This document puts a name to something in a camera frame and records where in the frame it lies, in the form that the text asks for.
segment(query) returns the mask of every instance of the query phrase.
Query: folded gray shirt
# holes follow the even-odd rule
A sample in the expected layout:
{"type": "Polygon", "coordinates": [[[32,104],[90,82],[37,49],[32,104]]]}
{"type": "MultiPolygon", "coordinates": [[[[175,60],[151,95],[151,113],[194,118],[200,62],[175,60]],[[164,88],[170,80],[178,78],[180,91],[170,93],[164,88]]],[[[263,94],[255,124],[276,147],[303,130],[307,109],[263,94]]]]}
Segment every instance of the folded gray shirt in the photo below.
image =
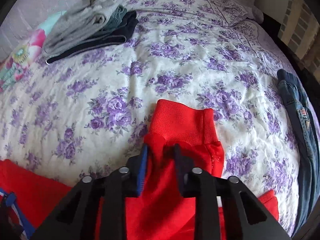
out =
{"type": "Polygon", "coordinates": [[[65,51],[86,40],[107,24],[118,5],[118,0],[79,1],[55,23],[44,41],[43,55],[65,51]]]}

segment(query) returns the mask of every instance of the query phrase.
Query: bed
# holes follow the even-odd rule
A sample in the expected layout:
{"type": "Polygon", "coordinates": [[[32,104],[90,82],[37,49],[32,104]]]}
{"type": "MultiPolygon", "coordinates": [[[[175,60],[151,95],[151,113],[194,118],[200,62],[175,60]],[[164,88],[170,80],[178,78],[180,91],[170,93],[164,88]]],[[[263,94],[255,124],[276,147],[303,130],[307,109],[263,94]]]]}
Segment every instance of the bed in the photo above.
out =
{"type": "Polygon", "coordinates": [[[0,94],[0,158],[74,185],[139,152],[157,100],[213,108],[223,178],[256,196],[274,189],[292,234],[299,152],[277,93],[295,71],[244,0],[122,0],[139,24],[128,43],[47,65],[44,58],[0,94]]]}

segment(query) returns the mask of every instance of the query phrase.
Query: metal bolt head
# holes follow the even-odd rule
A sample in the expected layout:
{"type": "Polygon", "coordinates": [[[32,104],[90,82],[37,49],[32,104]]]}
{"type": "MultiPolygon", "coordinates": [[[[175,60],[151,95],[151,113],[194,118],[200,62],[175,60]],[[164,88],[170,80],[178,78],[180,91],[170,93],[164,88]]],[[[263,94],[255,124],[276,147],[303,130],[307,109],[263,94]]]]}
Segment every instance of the metal bolt head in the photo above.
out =
{"type": "Polygon", "coordinates": [[[193,172],[194,174],[201,174],[201,173],[202,173],[202,170],[201,170],[200,168],[198,168],[198,167],[195,167],[195,168],[192,169],[192,172],[193,172]]]}
{"type": "Polygon", "coordinates": [[[92,177],[91,176],[84,176],[82,178],[82,182],[84,182],[84,183],[89,183],[91,181],[92,181],[92,177]]]}
{"type": "Polygon", "coordinates": [[[128,172],[129,172],[129,168],[128,168],[128,167],[121,167],[121,168],[119,169],[119,172],[120,172],[120,173],[123,173],[123,174],[128,173],[128,172]]]}
{"type": "Polygon", "coordinates": [[[239,182],[239,179],[236,176],[230,176],[228,179],[231,183],[238,183],[239,182]]]}

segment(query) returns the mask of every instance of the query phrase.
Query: red fabric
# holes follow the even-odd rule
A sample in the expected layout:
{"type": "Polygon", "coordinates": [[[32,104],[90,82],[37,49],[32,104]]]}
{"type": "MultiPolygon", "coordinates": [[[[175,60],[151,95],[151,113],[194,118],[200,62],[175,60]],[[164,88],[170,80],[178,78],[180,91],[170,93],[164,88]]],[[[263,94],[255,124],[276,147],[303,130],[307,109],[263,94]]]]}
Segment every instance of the red fabric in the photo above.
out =
{"type": "MultiPolygon", "coordinates": [[[[144,142],[150,147],[144,191],[140,198],[126,199],[128,240],[193,240],[195,199],[184,199],[179,194],[172,146],[179,143],[182,154],[192,157],[196,166],[220,177],[224,152],[215,133],[213,110],[195,110],[161,99],[144,142]]],[[[18,206],[35,227],[70,190],[9,160],[0,161],[0,187],[15,193],[18,206]]],[[[278,220],[273,190],[259,200],[278,220]]],[[[219,212],[221,235],[225,239],[222,209],[219,212]]]]}

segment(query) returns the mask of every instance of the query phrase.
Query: blue jeans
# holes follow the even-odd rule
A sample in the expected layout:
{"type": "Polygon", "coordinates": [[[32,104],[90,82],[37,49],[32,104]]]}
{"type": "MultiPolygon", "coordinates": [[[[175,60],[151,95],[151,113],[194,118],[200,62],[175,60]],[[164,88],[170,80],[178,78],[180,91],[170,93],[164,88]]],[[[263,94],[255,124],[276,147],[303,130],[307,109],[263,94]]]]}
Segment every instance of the blue jeans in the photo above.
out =
{"type": "Polygon", "coordinates": [[[280,69],[278,91],[288,112],[299,152],[299,205],[293,235],[309,217],[319,196],[319,149],[308,98],[297,77],[280,69]]]}

